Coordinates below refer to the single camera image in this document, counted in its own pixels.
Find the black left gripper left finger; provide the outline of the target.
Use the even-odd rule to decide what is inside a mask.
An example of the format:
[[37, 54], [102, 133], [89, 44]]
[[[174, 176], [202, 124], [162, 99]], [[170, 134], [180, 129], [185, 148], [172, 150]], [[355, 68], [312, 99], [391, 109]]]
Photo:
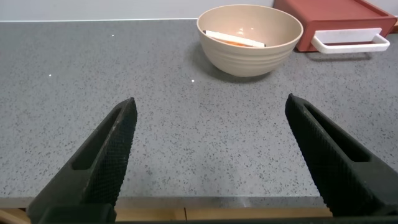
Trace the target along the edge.
[[27, 207], [32, 223], [113, 223], [137, 123], [118, 103]]

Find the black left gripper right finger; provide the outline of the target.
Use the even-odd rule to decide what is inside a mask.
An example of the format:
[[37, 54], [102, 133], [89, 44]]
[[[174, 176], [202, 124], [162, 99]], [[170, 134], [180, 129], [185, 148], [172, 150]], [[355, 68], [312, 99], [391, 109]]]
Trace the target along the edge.
[[285, 115], [324, 203], [334, 216], [397, 215], [397, 172], [303, 98]]

